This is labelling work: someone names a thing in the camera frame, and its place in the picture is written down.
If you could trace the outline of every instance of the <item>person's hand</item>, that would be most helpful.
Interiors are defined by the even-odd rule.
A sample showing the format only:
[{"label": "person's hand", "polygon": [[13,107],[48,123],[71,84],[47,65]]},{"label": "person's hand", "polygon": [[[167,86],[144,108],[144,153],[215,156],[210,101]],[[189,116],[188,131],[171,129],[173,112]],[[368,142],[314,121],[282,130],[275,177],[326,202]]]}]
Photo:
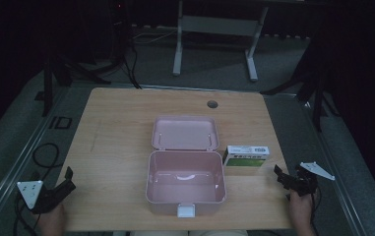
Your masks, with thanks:
[{"label": "person's hand", "polygon": [[289,213],[298,236],[315,235],[310,225],[312,207],[313,203],[310,195],[300,197],[297,192],[290,189]]},{"label": "person's hand", "polygon": [[52,211],[43,213],[39,217],[37,225],[40,228],[42,236],[61,236],[65,229],[65,210],[64,205],[61,203],[56,206]]}]

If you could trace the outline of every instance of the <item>table hole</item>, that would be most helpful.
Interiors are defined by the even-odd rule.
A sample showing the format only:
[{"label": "table hole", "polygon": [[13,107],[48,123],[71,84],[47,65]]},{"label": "table hole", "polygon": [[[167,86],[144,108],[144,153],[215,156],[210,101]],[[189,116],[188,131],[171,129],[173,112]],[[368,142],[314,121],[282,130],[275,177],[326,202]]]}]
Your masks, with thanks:
[{"label": "table hole", "polygon": [[218,102],[217,102],[217,101],[215,101],[215,100],[210,100],[210,101],[208,101],[208,106],[209,106],[210,108],[212,108],[212,109],[215,109],[215,108],[217,108],[219,105],[218,105]]}]

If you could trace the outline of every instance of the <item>gray floor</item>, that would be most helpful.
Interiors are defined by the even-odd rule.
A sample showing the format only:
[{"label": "gray floor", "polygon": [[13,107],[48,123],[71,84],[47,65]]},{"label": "gray floor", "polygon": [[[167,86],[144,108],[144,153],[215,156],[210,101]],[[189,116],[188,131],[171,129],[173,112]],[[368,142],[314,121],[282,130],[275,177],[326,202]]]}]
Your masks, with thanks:
[{"label": "gray floor", "polygon": [[[136,33],[171,31],[144,29]],[[157,37],[142,34],[136,38],[138,59],[135,75],[139,84],[146,89],[172,87],[255,92],[271,89],[290,78],[308,43],[308,40],[298,38],[261,38],[255,55],[260,80],[253,83],[248,80],[244,60],[243,50],[249,43],[246,38],[232,40],[231,37],[215,37],[218,43],[204,43],[200,35],[186,35],[181,75],[173,77],[175,39],[171,35],[153,40]],[[134,55],[128,52],[129,64],[134,62]],[[111,87],[130,87],[128,77],[121,68],[101,76],[112,81]],[[70,88],[55,87],[56,106],[47,117],[42,118],[43,104],[33,100],[36,93],[43,89],[42,85],[42,74],[39,74],[24,87],[0,121],[0,235],[11,234],[15,219],[13,197],[16,191],[9,183],[25,180],[35,170],[43,173],[43,169],[28,161],[38,145],[56,143],[60,148],[58,162],[65,158],[90,91],[97,86],[76,75]],[[282,94],[267,96],[266,102],[289,170],[300,161],[315,160],[338,178],[336,182],[320,182],[323,199],[316,216],[320,234],[375,235],[375,182],[356,144],[342,119],[327,108],[327,116],[321,120],[323,132],[316,132],[310,123],[311,109],[292,96],[298,89],[299,85]],[[49,124],[54,116],[72,118],[70,129],[50,129]],[[54,154],[52,149],[46,149],[42,158],[50,160]],[[24,168],[15,175],[13,170],[17,170],[15,166],[21,163]],[[59,170],[51,172],[46,182],[48,187],[53,188],[58,174]],[[275,232],[294,235],[293,230]],[[249,234],[273,235],[273,232],[251,230]]]}]

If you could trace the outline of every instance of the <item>lunch box lid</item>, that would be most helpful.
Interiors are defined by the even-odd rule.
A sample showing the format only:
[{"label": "lunch box lid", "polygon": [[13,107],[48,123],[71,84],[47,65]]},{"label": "lunch box lid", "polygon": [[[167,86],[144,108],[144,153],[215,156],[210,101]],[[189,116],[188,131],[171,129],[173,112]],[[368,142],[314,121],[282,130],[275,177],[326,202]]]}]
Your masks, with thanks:
[{"label": "lunch box lid", "polygon": [[158,116],[153,130],[153,147],[159,150],[207,150],[219,146],[215,120],[209,116]]}]

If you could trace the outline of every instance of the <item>small box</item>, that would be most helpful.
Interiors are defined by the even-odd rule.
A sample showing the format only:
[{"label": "small box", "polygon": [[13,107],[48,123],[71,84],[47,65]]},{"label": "small box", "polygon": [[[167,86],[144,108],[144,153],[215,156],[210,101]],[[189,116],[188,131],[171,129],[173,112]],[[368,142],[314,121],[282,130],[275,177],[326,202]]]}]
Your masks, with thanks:
[{"label": "small box", "polygon": [[213,214],[226,199],[215,121],[205,116],[159,116],[153,131],[146,197],[152,213]]},{"label": "small box", "polygon": [[223,164],[225,166],[261,166],[269,155],[268,147],[227,146]]}]

